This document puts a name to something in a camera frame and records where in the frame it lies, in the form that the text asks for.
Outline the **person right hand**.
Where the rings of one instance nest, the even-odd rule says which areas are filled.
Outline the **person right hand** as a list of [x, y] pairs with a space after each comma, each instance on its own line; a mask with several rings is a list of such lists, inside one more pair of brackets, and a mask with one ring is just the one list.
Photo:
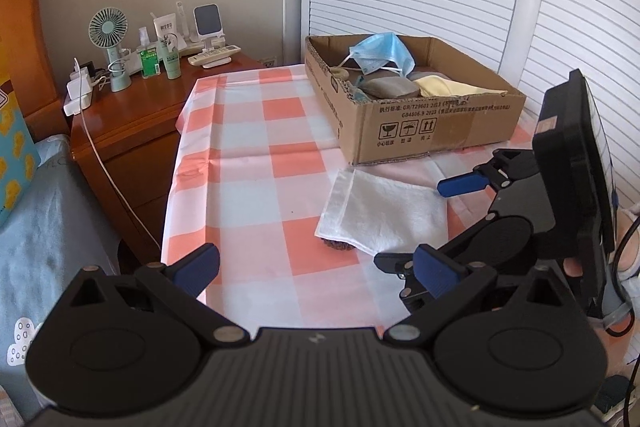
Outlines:
[[[630, 231], [634, 220], [639, 217], [639, 205], [634, 204], [630, 208], [620, 208], [617, 211], [617, 245], [627, 232]], [[582, 266], [577, 259], [565, 259], [563, 269], [569, 277], [581, 277]], [[639, 229], [635, 229], [628, 239], [623, 254], [618, 262], [618, 275], [622, 281], [631, 279], [639, 273]]]

